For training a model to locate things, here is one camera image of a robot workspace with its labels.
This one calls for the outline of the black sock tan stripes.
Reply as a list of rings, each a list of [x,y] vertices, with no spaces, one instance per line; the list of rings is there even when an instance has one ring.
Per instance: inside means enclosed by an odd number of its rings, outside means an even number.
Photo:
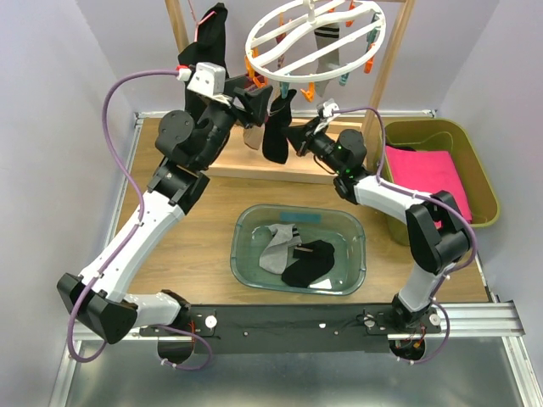
[[[295,89],[289,89],[285,98],[277,97],[271,103],[265,123],[262,153],[267,160],[277,164],[285,164],[288,160],[288,139],[285,129],[292,122],[291,103],[296,93]]]

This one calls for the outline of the white round clip hanger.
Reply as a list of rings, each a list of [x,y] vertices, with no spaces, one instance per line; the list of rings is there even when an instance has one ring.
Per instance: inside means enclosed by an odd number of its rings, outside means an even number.
[[[374,1],[290,1],[255,23],[244,56],[273,81],[330,81],[371,62],[386,31],[385,13]]]

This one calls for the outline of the grey sock black stripes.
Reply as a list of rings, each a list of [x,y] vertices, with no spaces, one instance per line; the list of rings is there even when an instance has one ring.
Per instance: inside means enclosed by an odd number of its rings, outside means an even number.
[[[259,258],[259,266],[274,275],[281,275],[288,264],[288,251],[302,243],[295,224],[272,224],[266,226],[271,233],[271,241]]]

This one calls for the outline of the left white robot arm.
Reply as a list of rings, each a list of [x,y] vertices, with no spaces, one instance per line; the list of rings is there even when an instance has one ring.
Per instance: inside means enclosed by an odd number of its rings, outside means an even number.
[[[70,313],[107,344],[118,343],[131,329],[160,325],[171,335],[188,324],[186,303],[164,290],[155,295],[128,294],[132,279],[164,235],[198,202],[209,184],[205,171],[226,146],[236,123],[261,126],[272,86],[253,91],[227,81],[227,89],[200,89],[207,106],[199,120],[173,110],[160,121],[155,147],[163,159],[140,204],[103,252],[80,273],[62,275],[59,295]]]

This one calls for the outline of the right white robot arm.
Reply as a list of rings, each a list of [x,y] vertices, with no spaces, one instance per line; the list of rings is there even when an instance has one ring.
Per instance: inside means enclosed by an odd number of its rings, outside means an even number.
[[[333,185],[342,199],[406,225],[414,266],[405,286],[393,297],[389,319],[394,329],[409,332],[428,313],[445,277],[459,269],[462,258],[473,249],[473,230],[450,193],[413,191],[367,170],[363,164],[366,145],[359,131],[347,129],[332,139],[326,130],[324,121],[315,118],[283,131],[298,156],[312,153],[333,172]]]

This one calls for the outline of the beige purple striped sock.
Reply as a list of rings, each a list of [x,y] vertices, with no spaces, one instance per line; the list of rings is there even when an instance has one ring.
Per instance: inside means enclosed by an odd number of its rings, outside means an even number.
[[[261,147],[265,129],[262,126],[252,126],[250,128],[245,128],[243,130],[243,141],[244,144],[258,151]]]

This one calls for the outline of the large black hanging cloth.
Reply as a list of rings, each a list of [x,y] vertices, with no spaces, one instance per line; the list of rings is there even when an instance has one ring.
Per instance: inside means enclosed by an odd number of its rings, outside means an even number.
[[[217,3],[204,14],[207,18],[198,28],[196,40],[187,46],[179,55],[179,65],[196,65],[197,63],[217,64],[225,69],[225,79],[229,77],[226,65],[226,20],[228,10],[224,3]],[[207,107],[200,95],[185,87],[184,110],[197,123]]]

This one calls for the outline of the clear plastic tub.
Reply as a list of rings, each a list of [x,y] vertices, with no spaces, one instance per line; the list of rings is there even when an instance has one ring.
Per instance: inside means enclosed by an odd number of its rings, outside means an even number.
[[[365,233],[343,211],[258,204],[238,218],[230,266],[248,287],[349,295],[365,280]]]

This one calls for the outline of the pink folded cloth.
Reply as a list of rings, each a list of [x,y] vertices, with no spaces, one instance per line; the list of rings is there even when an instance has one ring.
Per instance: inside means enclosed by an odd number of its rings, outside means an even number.
[[[449,152],[411,151],[387,146],[385,149],[393,183],[411,190],[449,192],[464,219],[471,223],[467,194]]]

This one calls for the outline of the olive green bin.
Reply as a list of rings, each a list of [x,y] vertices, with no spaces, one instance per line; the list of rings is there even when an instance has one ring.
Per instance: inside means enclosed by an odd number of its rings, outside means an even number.
[[[382,177],[419,192],[452,194],[474,228],[493,225],[500,206],[467,133],[445,119],[395,121],[385,126]]]

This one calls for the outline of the wooden rack frame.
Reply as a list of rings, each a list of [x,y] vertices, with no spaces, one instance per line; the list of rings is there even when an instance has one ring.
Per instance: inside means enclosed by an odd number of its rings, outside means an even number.
[[[272,10],[269,15],[275,17],[287,11],[287,5],[294,2],[296,7],[302,7],[301,4],[307,2],[327,2],[327,1],[291,1],[281,5],[277,10]],[[372,95],[369,103],[370,107],[378,108],[384,94],[385,87],[389,81],[389,75],[394,66],[396,57],[400,50],[403,37],[406,32],[412,11],[416,1],[382,1],[389,3],[399,3],[399,12],[395,18],[394,26],[389,34],[388,44],[384,50],[383,60],[380,65],[377,79],[375,80]],[[177,50],[183,51],[189,45],[188,32],[179,1],[165,1],[166,11],[170,18],[171,28],[175,38]],[[415,118],[415,111],[390,111],[383,114],[385,119],[412,119]],[[335,119],[331,122],[333,136],[337,136],[340,131],[346,130],[347,125],[359,125],[359,129],[365,135],[375,136],[376,114],[371,111],[364,114],[363,117],[356,115],[350,121]],[[209,173],[212,176],[225,176],[235,178],[261,179],[270,181],[293,181],[317,184],[331,183],[332,175],[325,175],[326,171],[319,167],[319,164],[309,158],[288,159],[286,164],[272,164],[264,159],[256,158],[256,153],[249,153],[241,147],[241,141],[228,142],[226,152],[218,159],[218,164],[210,167]]]

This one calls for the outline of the black mounting base plate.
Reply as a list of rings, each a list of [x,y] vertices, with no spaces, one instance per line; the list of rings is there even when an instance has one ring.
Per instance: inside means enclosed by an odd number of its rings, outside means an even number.
[[[391,304],[185,305],[161,338],[161,354],[386,353],[393,336],[418,340],[441,331],[432,307],[404,316]]]

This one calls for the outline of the aluminium rail frame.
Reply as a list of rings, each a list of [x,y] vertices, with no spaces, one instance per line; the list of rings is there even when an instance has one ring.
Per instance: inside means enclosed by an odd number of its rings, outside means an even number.
[[[474,247],[460,261],[459,269],[470,264],[476,254],[476,242],[474,236]],[[436,334],[428,334],[418,340],[411,340],[393,336],[389,344],[390,348],[399,349],[399,359],[407,360],[407,355],[416,346],[428,337],[440,335],[444,338],[457,335],[459,337],[490,337],[502,336],[513,337],[521,332],[519,319],[513,313],[513,306],[510,303],[485,303],[485,304],[440,304],[434,295],[431,306],[434,308],[441,319],[441,331]],[[356,304],[391,304],[388,303],[356,303]],[[135,329],[143,329],[150,326],[169,326],[169,325],[149,325],[139,326],[131,329],[126,335]]]

